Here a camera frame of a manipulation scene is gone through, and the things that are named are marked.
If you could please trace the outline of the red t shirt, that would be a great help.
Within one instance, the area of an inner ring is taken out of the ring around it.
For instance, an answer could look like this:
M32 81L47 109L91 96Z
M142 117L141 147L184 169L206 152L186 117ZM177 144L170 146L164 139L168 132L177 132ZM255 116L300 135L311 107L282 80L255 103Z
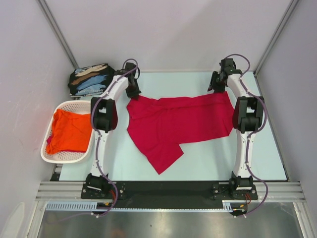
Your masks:
M233 129L226 92L158 100L140 96L127 111L128 134L158 174L183 155L181 144L227 137Z

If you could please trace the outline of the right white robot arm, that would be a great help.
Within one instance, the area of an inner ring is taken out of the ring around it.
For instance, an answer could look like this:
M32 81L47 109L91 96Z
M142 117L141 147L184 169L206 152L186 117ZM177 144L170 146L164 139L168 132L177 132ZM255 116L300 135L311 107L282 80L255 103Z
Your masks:
M256 200L258 198L252 172L252 149L256 134L263 130L267 112L263 97L254 95L244 84L245 73L238 69L231 54L219 63L220 70L214 71L209 91L223 93L230 88L236 98L232 123L237 135L237 152L231 178L225 183L212 186L215 200Z

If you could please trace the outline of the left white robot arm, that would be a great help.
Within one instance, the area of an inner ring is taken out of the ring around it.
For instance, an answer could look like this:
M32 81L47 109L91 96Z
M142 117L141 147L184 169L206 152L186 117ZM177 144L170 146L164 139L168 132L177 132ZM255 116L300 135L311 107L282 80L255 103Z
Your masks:
M118 124L116 101L126 93L129 99L138 99L141 91L137 79L140 76L138 62L127 59L122 69L114 73L112 82L98 97L91 99L91 125L95 134L95 159L90 173L87 175L85 185L98 198L104 198L111 190L111 182L104 167L106 146L112 132Z

